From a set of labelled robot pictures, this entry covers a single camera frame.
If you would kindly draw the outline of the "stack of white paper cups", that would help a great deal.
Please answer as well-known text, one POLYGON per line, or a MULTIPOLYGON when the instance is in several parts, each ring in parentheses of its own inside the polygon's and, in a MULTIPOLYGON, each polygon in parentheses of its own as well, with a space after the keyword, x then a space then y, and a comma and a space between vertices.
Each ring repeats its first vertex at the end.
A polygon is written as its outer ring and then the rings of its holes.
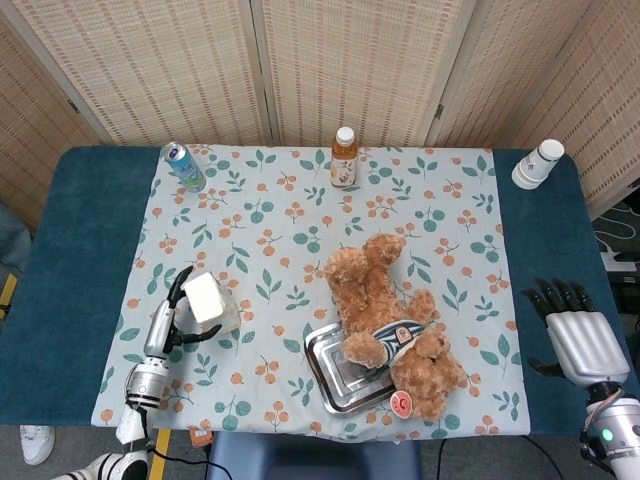
POLYGON ((548 178, 564 153, 560 141, 545 139, 515 165, 511 174, 513 182, 525 190, 536 189, 548 178))

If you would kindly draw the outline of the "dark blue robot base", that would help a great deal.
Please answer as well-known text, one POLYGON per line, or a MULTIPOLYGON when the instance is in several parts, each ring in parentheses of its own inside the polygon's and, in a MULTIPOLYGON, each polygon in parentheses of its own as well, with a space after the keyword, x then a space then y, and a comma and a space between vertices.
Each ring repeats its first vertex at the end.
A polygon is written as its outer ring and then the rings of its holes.
POLYGON ((417 443, 218 432, 206 480, 422 480, 417 443))

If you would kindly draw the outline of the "white sneaker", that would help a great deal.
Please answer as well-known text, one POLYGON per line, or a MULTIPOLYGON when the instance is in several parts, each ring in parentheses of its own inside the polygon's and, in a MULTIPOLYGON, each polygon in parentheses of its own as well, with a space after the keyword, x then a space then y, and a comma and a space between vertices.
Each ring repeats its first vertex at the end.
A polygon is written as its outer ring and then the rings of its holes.
POLYGON ((40 465, 52 453, 55 444, 55 428, 52 426, 21 425, 21 447, 27 465, 40 465))

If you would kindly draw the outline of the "blue drink can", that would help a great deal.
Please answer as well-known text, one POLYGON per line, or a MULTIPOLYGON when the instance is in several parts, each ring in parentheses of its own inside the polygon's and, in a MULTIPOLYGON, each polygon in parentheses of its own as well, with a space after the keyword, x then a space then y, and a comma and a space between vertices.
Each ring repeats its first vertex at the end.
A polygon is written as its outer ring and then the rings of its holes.
POLYGON ((162 153, 164 161, 186 190, 196 193, 204 189, 206 179, 185 145, 170 142, 163 147, 162 153))

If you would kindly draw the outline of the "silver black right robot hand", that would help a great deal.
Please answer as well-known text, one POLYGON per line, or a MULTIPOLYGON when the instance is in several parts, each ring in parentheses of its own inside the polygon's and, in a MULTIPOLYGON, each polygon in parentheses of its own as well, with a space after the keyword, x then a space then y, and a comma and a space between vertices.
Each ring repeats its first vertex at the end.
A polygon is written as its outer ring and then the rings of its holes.
POLYGON ((538 278, 537 289, 522 294, 543 321, 557 361, 544 364, 535 357, 528 365, 546 377, 569 380, 579 388, 623 384, 630 366, 604 314, 596 310, 586 289, 575 282, 538 278))

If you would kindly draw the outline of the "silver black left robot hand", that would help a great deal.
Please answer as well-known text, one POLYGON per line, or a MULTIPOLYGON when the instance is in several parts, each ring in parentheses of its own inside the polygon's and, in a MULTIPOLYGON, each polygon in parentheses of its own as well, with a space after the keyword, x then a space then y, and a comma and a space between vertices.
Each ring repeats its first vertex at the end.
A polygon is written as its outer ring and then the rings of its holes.
POLYGON ((206 341, 222 329, 222 325, 218 323, 203 333, 185 334, 175 326, 175 308, 186 296, 181 287, 192 272, 193 267, 189 266, 177 275, 166 299, 156 309, 144 345, 144 354, 147 357, 167 359, 174 347, 206 341))

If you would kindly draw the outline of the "floral print tablecloth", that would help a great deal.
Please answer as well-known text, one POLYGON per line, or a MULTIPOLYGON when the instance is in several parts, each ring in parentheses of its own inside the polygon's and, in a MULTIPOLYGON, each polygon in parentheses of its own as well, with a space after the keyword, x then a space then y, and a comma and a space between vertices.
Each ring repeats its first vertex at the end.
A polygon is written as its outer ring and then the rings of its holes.
POLYGON ((344 441, 520 435, 530 429, 494 155, 486 149, 364 148, 356 182, 330 182, 326 148, 195 144, 205 188, 165 162, 151 183, 91 422, 115 426, 153 314, 186 267, 232 294, 240 322, 175 348, 157 427, 289 433, 344 441), (305 337, 338 316, 322 276, 329 255, 395 233, 401 301, 432 292, 432 324, 464 370, 439 419, 398 419, 387 402, 329 413, 305 337))

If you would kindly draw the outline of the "white power strip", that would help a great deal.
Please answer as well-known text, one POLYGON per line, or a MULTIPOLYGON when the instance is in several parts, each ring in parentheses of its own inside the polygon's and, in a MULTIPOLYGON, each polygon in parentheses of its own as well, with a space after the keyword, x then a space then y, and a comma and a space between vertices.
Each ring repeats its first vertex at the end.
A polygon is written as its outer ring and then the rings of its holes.
POLYGON ((640 252, 601 252, 602 262, 607 272, 640 272, 640 252))

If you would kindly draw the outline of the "amber tea bottle white cap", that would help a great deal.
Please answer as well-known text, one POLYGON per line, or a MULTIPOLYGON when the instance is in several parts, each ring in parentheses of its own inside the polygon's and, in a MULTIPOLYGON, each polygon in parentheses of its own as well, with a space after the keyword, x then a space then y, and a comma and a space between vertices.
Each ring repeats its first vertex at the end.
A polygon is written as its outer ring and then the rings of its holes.
POLYGON ((344 188, 352 186, 356 179, 358 143, 350 127, 340 127, 331 146, 331 184, 344 188))

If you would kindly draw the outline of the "beige woven folding screen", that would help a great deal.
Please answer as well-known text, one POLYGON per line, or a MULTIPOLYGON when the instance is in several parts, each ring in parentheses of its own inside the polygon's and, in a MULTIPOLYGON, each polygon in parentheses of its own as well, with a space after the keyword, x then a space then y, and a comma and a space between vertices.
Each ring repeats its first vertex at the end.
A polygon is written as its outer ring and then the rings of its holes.
POLYGON ((0 202, 76 146, 526 148, 640 190, 640 0, 0 0, 0 202))

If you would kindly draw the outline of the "brown plush teddy bear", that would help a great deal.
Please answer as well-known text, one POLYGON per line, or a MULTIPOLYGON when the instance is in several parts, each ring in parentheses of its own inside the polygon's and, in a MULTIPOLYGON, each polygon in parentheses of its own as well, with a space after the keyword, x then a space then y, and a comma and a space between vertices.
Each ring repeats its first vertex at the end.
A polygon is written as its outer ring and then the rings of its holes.
POLYGON ((432 293, 418 289, 402 302, 393 291, 391 267, 404 247, 402 237, 377 233, 361 247, 332 253, 323 275, 345 332, 346 359, 369 370, 387 367, 395 389, 410 399, 410 415, 433 421, 466 374, 433 324, 432 293))

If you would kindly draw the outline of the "round pink hang tag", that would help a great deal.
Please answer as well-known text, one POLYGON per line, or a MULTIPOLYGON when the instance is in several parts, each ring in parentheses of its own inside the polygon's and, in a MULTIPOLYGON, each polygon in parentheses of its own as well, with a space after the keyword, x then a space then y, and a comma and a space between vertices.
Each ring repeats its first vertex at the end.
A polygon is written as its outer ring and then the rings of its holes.
POLYGON ((397 417, 410 418, 413 412, 411 396, 406 391, 396 390, 390 397, 390 408, 397 417))

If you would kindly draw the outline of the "rectangular stainless steel tray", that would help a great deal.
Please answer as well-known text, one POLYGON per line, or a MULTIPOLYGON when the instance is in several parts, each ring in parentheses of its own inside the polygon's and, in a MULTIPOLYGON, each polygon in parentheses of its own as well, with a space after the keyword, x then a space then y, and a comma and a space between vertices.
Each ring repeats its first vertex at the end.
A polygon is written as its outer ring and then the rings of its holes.
POLYGON ((335 415, 352 415, 388 400, 395 391, 389 368, 367 369, 346 359, 346 338, 340 322, 310 332, 304 350, 319 385, 326 409, 335 415))

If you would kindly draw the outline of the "teal table cover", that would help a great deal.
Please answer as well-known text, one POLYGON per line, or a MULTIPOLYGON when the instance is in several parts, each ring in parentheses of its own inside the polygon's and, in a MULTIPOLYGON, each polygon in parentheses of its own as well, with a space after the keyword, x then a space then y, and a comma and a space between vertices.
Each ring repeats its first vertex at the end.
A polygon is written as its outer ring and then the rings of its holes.
MULTIPOLYGON (((564 158, 528 192, 510 178, 522 156, 494 151, 516 286, 543 276, 575 280, 621 335, 574 162, 564 158)), ((0 334, 0 425, 90 424, 159 157, 156 147, 93 146, 60 158, 0 334)))

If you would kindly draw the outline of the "person leg in blue jeans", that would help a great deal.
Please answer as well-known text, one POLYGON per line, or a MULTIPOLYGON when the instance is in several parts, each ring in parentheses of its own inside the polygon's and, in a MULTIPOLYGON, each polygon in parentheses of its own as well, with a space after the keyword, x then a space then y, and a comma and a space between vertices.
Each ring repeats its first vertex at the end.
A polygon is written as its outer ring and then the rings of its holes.
POLYGON ((23 221, 0 201, 0 269, 22 275, 32 245, 23 221))

